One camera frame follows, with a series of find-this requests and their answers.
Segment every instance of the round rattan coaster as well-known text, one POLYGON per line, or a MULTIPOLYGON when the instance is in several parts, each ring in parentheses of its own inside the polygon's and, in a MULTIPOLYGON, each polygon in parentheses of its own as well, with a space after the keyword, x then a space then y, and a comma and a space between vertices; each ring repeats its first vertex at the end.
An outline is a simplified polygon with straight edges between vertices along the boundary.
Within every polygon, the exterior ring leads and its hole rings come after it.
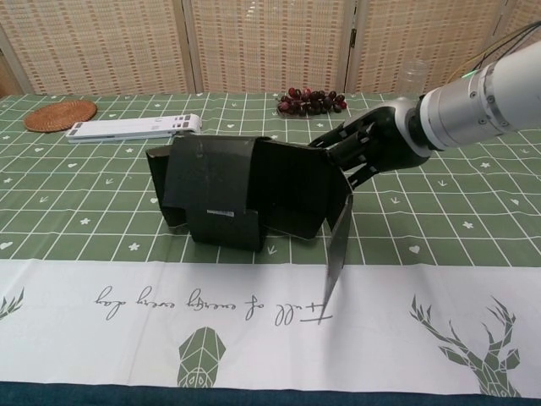
POLYGON ((92 101, 68 100, 42 107, 25 117, 25 127, 38 133, 70 129, 75 123, 88 121, 97 112, 92 101))

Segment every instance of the bamboo screen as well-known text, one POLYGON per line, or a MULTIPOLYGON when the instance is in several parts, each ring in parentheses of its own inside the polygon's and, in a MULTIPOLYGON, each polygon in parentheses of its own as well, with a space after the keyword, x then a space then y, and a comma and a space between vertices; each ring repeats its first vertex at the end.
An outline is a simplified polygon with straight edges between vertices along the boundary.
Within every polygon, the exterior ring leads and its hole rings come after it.
POLYGON ((334 88, 348 1, 191 0, 203 90, 334 88))
MULTIPOLYGON (((518 0, 513 9, 509 24, 506 27, 505 33, 518 30, 524 25, 539 21, 541 19, 541 2, 539 0, 518 0)), ((537 28, 526 41, 519 47, 523 48, 534 42, 541 41, 541 27, 537 28)))
POLYGON ((443 85, 481 50, 497 9, 495 0, 370 2, 355 91, 395 91, 400 67, 408 59, 428 63, 425 90, 443 85))
POLYGON ((188 90, 172 0, 0 1, 0 24, 36 93, 188 90))

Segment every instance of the dark red grapes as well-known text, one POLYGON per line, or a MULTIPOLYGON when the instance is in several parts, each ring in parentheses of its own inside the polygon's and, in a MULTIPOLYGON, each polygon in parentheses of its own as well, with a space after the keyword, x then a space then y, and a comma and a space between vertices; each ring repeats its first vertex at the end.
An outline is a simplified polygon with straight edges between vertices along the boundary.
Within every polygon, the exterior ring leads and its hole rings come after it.
POLYGON ((278 112, 291 116, 315 116, 328 112, 341 112, 347 108, 346 97, 335 91, 311 91, 290 87, 287 95, 280 97, 278 112))

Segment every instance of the robotic arm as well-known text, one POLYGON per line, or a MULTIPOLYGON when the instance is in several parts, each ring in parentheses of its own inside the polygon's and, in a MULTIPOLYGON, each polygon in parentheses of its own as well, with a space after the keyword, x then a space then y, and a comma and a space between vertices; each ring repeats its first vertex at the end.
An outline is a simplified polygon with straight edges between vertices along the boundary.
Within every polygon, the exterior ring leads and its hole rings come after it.
POLYGON ((541 126, 541 41, 434 89, 350 117, 309 145, 330 147, 353 189, 377 173, 419 166, 444 151, 541 126))

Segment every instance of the green tablecloth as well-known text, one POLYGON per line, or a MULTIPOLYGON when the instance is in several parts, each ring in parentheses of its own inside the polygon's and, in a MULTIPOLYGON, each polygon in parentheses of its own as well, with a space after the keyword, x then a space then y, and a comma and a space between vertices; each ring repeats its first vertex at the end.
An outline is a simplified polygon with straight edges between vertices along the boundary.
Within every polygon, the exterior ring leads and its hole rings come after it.
MULTIPOLYGON (((342 113, 276 115, 276 94, 86 97, 94 120, 195 113, 204 134, 275 136, 306 144, 381 102, 347 95, 342 113)), ((219 263, 325 263, 328 228, 313 241, 272 234, 261 253, 173 235, 159 211, 145 150, 168 142, 70 145, 25 131, 26 114, 63 96, 0 100, 0 258, 219 263)), ((541 266, 541 131, 435 153, 355 191, 349 264, 541 266)))

